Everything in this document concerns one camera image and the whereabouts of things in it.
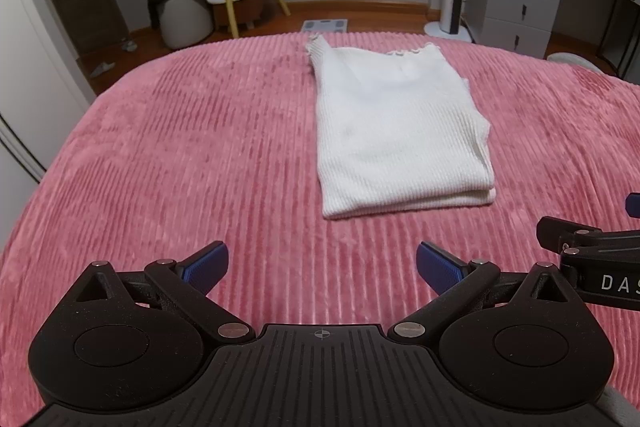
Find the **folded white garment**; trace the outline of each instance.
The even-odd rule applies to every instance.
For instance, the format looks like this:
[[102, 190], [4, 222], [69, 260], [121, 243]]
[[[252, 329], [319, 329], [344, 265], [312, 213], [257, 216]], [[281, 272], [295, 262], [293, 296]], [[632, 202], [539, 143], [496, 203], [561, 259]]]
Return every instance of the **folded white garment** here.
[[324, 217], [495, 200], [490, 124], [437, 46], [384, 55], [315, 36], [307, 49]]

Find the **silver screw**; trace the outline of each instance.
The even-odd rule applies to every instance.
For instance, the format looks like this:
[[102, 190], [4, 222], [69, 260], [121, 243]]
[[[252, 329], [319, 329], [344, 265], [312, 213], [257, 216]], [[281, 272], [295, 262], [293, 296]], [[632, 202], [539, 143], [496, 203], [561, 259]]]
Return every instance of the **silver screw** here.
[[394, 327], [396, 334], [406, 339], [414, 339], [425, 332], [424, 326], [417, 322], [401, 322]]
[[226, 339], [239, 339], [249, 332], [247, 325], [239, 322], [229, 322], [218, 328], [218, 334]]

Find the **bed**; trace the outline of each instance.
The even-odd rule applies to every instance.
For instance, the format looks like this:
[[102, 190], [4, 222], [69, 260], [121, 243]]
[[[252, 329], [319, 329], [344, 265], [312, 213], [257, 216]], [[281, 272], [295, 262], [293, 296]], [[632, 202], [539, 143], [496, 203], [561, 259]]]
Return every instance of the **bed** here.
[[[215, 239], [230, 269], [210, 298], [251, 323], [381, 323], [434, 294], [415, 270], [429, 239], [463, 259], [528, 271], [552, 260], [544, 215], [640, 228], [640, 88], [501, 50], [437, 41], [492, 123], [491, 206], [327, 221], [316, 175], [307, 36], [206, 44], [149, 62], [92, 105], [15, 226], [0, 265], [0, 425], [41, 406], [31, 339], [86, 264], [182, 259]], [[429, 39], [332, 34], [388, 52]], [[640, 314], [592, 307], [614, 346], [611, 384], [640, 406]]]

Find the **white cabinet door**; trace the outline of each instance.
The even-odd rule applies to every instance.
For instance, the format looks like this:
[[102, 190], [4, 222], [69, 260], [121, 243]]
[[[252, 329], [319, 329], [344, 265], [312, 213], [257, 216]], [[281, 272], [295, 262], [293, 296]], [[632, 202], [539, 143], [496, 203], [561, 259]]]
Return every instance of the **white cabinet door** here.
[[0, 142], [0, 257], [15, 220], [37, 186]]
[[36, 31], [31, 0], [0, 0], [0, 115], [48, 168], [88, 105], [82, 107], [64, 70]]

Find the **blue gripper pad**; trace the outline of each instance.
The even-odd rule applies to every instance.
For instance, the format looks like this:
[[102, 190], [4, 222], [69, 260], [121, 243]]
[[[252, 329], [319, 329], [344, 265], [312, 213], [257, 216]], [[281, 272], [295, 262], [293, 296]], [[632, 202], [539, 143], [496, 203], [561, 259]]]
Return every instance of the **blue gripper pad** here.
[[420, 243], [415, 254], [418, 274], [438, 294], [442, 295], [462, 281], [467, 264], [449, 252], [427, 242]]
[[206, 295], [225, 276], [229, 251], [224, 243], [212, 243], [179, 264], [182, 280]]
[[629, 217], [640, 218], [640, 194], [632, 192], [626, 197], [625, 210]]

